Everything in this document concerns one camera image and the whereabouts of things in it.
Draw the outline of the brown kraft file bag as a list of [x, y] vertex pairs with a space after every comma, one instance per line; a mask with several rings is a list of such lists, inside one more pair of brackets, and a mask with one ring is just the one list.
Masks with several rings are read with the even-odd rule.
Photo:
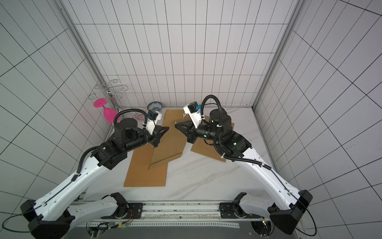
[[167, 178], [167, 164], [149, 168], [154, 147], [147, 144], [133, 151], [130, 166], [123, 187], [164, 187]]
[[176, 123], [185, 122], [190, 117], [183, 118], [184, 110], [166, 110], [161, 126], [169, 130], [161, 138], [158, 147], [153, 151], [149, 170], [167, 164], [182, 156], [187, 143], [187, 137], [175, 128]]

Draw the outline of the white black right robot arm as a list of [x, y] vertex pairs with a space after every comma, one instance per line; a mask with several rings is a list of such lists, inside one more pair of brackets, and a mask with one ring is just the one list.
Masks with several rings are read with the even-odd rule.
[[309, 212], [311, 193], [287, 183], [244, 136], [234, 131], [231, 117], [215, 95], [206, 96], [201, 104], [185, 105], [183, 110], [190, 120], [176, 123], [175, 127], [189, 143], [195, 143], [198, 138], [210, 140], [220, 157], [243, 167], [270, 196], [266, 199], [240, 193], [232, 202], [234, 215], [242, 219], [254, 214], [270, 219], [271, 224], [285, 234], [296, 231], [304, 213]]

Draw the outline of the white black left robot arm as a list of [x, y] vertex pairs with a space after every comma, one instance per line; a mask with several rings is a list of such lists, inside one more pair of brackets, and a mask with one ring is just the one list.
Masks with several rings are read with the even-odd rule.
[[37, 200], [24, 202], [20, 209], [36, 239], [60, 239], [71, 229], [101, 217], [124, 219], [132, 216], [126, 199], [113, 193], [101, 200], [73, 206], [72, 202], [95, 180], [127, 158], [128, 152], [151, 144], [157, 147], [169, 127], [157, 121], [159, 111], [123, 110], [114, 117], [114, 132], [104, 143], [81, 156], [77, 171]]

